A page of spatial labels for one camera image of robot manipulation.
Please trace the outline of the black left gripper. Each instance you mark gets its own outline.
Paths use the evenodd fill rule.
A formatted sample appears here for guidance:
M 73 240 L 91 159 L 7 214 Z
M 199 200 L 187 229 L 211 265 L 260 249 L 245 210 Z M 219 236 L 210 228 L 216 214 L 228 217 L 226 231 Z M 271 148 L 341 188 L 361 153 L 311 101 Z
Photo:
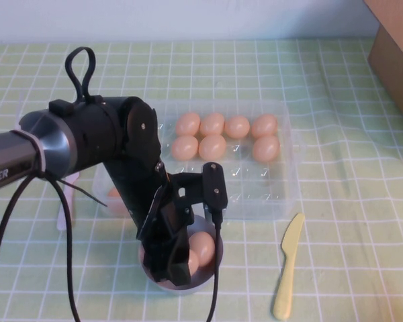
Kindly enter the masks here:
M 144 179 L 136 186 L 142 217 L 137 238 L 144 248 L 143 264 L 155 282 L 170 280 L 175 286 L 190 283 L 187 226 L 193 211 L 179 189 L 189 186 L 182 179 Z

